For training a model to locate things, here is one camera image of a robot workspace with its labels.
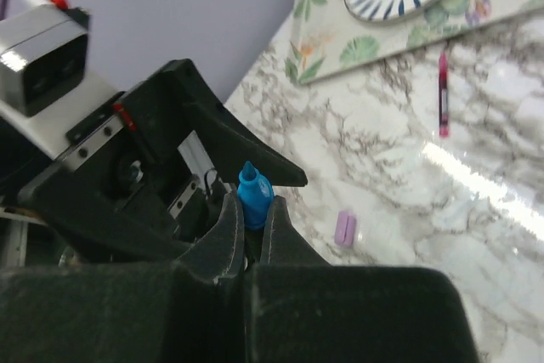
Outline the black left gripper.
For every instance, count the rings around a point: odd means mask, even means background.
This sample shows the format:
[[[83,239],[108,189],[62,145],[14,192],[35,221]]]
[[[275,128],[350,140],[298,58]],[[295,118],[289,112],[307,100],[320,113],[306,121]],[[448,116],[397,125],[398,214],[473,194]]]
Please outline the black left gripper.
[[[87,259],[175,259],[217,222],[219,190],[205,190],[177,152],[195,132],[219,176],[236,183],[250,162],[272,185],[304,187],[298,165],[228,111],[192,60],[171,60],[124,93],[90,133],[49,160],[1,125],[1,213],[43,224]]]

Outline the blue black highlighter pen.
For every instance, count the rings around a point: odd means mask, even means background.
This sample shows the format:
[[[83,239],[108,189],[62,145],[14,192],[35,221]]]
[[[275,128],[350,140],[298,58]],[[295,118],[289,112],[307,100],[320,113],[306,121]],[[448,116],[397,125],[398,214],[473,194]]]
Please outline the blue black highlighter pen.
[[[261,230],[275,198],[271,183],[249,161],[239,173],[237,196],[241,202],[244,224],[249,230]]]

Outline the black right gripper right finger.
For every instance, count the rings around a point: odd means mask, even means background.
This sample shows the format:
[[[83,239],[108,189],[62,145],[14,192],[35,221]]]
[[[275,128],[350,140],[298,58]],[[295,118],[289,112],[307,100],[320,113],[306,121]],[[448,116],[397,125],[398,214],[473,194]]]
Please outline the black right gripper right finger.
[[[421,267],[334,266],[274,199],[246,276],[250,362],[475,362],[451,280]]]

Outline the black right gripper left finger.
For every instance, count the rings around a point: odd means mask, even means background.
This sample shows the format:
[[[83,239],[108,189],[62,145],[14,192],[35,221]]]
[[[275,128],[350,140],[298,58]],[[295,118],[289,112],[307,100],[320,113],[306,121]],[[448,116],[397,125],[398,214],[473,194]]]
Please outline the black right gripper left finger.
[[[1,272],[4,362],[242,362],[244,227],[235,193],[183,256]]]

